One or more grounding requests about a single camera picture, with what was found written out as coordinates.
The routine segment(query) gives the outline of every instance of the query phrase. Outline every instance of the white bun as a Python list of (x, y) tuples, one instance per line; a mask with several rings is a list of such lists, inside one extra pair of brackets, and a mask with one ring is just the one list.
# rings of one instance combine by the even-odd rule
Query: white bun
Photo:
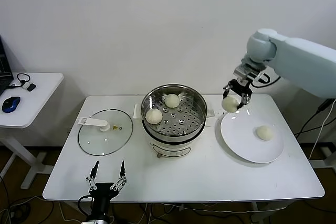
[(265, 125), (258, 127), (256, 133), (264, 141), (269, 141), (274, 136), (272, 129)]
[(145, 118), (150, 124), (160, 123), (162, 121), (162, 112), (158, 109), (148, 110)]
[(230, 113), (236, 112), (238, 105), (239, 102), (235, 98), (230, 96), (227, 96), (222, 100), (222, 108)]
[(169, 108), (176, 108), (177, 106), (180, 105), (180, 99), (179, 96), (176, 94), (169, 94), (166, 96), (164, 99), (164, 103), (167, 105)]

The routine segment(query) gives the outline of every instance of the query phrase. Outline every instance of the computer mouse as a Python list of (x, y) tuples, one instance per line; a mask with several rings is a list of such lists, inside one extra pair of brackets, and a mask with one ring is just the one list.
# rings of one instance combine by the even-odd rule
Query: computer mouse
[(16, 110), (16, 107), (20, 103), (20, 97), (10, 97), (4, 101), (2, 104), (2, 111), (5, 113), (11, 113)]

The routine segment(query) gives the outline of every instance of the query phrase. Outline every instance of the table leg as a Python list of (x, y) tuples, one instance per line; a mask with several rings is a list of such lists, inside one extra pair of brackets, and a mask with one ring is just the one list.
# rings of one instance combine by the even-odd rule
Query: table leg
[(23, 161), (31, 166), (26, 178), (21, 184), (21, 189), (28, 189), (32, 184), (36, 174), (51, 174), (54, 166), (42, 164), (42, 161), (47, 153), (41, 152), (37, 155), (37, 157), (35, 157), (12, 136), (1, 139), (1, 142), (15, 155), (19, 156)]
[(261, 208), (261, 211), (268, 211), (268, 212), (257, 212), (251, 216), (252, 222), (260, 222), (263, 219), (269, 217), (270, 215), (274, 214), (276, 211), (272, 211), (273, 209), (278, 209), (282, 207), (287, 207), (290, 204), (295, 202), (295, 200), (282, 200), (282, 201), (272, 201), (268, 203), (265, 207)]
[(321, 147), (321, 151), (326, 156), (325, 159), (310, 160), (310, 164), (314, 169), (332, 168), (336, 173), (336, 152), (332, 153), (328, 147)]
[(8, 169), (10, 168), (11, 164), (13, 163), (15, 157), (16, 157), (16, 155), (15, 155), (15, 153), (13, 153), (13, 154), (11, 155), (11, 157), (9, 158), (9, 160), (7, 161), (5, 167), (2, 169), (2, 171), (1, 171), (1, 173), (0, 173), (1, 178), (5, 177), (7, 171), (8, 171)]

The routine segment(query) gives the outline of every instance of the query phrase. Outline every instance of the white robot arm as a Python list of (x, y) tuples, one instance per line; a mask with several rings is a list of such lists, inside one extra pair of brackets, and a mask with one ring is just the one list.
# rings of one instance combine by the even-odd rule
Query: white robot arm
[(321, 98), (336, 98), (336, 50), (314, 42), (288, 38), (272, 29), (257, 30), (247, 42), (247, 53), (235, 69), (237, 80), (224, 87), (241, 96), (240, 109), (252, 95), (249, 85), (266, 66), (296, 86)]

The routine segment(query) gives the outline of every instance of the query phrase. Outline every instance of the glass lid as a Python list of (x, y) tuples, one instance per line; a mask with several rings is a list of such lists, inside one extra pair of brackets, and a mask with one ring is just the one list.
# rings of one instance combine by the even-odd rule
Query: glass lid
[(78, 133), (78, 143), (88, 154), (105, 156), (121, 149), (133, 132), (132, 119), (121, 110), (102, 110), (90, 119), (105, 120), (109, 129), (99, 126), (82, 125)]

